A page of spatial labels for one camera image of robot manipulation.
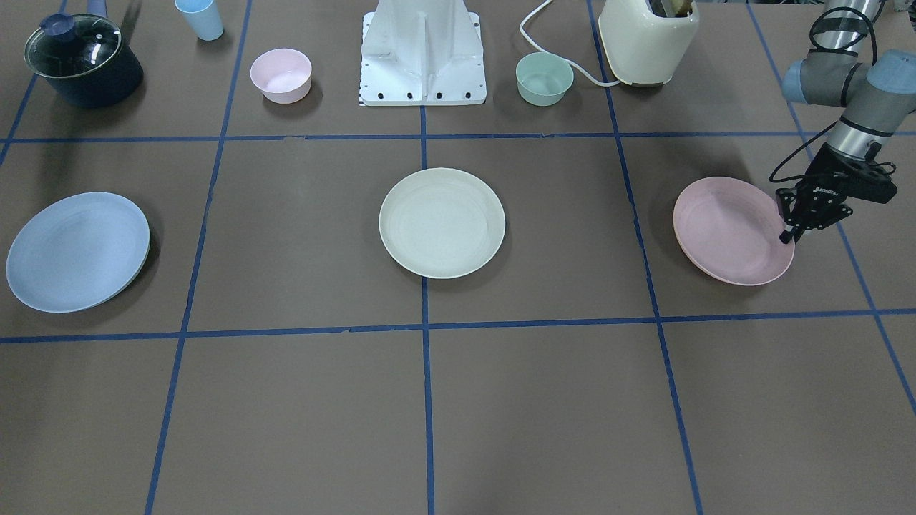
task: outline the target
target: pot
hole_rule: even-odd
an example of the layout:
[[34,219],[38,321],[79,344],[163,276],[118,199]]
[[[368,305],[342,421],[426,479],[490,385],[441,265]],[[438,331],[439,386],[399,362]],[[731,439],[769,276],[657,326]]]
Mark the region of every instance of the pot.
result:
[[90,1],[87,10],[41,20],[26,42],[25,58],[70,104],[103,107],[133,93],[143,69],[121,29],[106,17],[105,1]]

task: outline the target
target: power cord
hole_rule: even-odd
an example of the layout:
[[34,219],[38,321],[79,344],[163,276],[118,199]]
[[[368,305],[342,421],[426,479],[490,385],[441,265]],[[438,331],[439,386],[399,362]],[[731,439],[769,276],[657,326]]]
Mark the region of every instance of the power cord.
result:
[[[531,36],[528,35],[528,32],[525,32],[525,24],[528,23],[528,22],[534,17],[534,15],[538,14],[538,13],[541,11],[541,9],[543,9],[544,7],[546,7],[547,5],[549,5],[551,2],[553,2],[553,0],[547,0],[547,1],[544,2],[543,4],[538,5],[538,8],[536,8],[536,9],[533,10],[533,11],[531,11],[527,16],[525,16],[525,19],[521,20],[521,23],[518,24],[518,32],[521,32],[522,37],[525,38],[525,40],[526,40],[532,47],[534,47],[535,49],[537,49],[537,50],[540,51],[540,52],[552,53],[552,52],[548,52],[547,50],[543,49],[540,45],[538,45],[537,43],[534,42],[534,39],[531,39]],[[587,77],[588,80],[589,80],[589,81],[592,81],[592,83],[593,83],[594,85],[596,85],[596,86],[601,86],[601,87],[603,87],[603,88],[608,88],[608,87],[616,86],[616,85],[620,84],[620,81],[601,82],[601,81],[597,80],[595,77],[593,77],[591,73],[589,73],[588,71],[586,71],[585,68],[583,68],[582,66],[579,66],[575,61],[573,61],[573,60],[568,60],[568,59],[566,59],[566,58],[564,58],[564,57],[562,57],[562,56],[558,56],[558,57],[560,57],[560,59],[565,60],[566,62],[570,63],[570,66],[572,66],[573,68],[575,68],[576,70],[578,70],[579,72],[581,72],[582,75],[584,75],[585,77]]]

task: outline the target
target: pink plate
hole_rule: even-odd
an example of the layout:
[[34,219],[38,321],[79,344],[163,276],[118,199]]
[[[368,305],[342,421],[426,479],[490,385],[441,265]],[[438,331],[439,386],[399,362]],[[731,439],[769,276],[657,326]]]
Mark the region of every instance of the pink plate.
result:
[[684,188],[674,204],[674,234],[700,270],[731,284],[758,286],[778,279],[792,262],[776,202],[756,186],[707,177]]

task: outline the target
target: glass lid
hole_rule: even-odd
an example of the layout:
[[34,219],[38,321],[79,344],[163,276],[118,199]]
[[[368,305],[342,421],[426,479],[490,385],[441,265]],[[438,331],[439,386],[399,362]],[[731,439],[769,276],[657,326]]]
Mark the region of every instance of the glass lid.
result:
[[121,46],[121,31],[95,15],[51,15],[26,42],[26,64],[38,75],[76,77],[104,65]]

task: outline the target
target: light blue cup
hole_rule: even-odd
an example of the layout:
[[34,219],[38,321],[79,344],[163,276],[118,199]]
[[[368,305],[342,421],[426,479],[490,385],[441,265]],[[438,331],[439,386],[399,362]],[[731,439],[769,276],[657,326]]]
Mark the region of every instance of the light blue cup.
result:
[[213,41],[223,35],[223,19],[214,0],[175,0],[175,7],[198,38]]

